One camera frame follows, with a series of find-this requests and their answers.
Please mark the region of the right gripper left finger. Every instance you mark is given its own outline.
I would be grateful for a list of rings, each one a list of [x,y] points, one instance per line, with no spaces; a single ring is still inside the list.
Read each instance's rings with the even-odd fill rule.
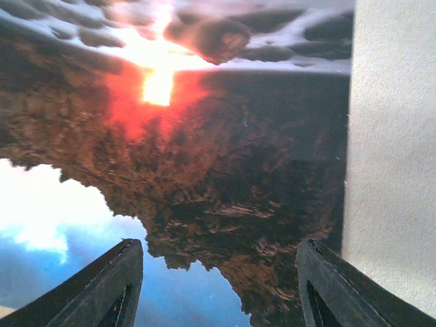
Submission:
[[[142,244],[125,239],[1,325],[133,326],[142,278]]]

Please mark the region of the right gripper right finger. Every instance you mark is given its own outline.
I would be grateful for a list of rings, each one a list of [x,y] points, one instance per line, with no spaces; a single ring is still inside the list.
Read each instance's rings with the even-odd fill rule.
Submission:
[[[434,326],[321,242],[298,244],[298,289],[306,326]]]

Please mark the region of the sunset landscape photo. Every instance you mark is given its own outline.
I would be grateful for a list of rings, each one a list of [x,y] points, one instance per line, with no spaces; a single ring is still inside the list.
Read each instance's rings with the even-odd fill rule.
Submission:
[[[354,1],[2,1],[1,158],[94,187],[163,274],[140,325],[303,326],[296,255],[341,248]]]

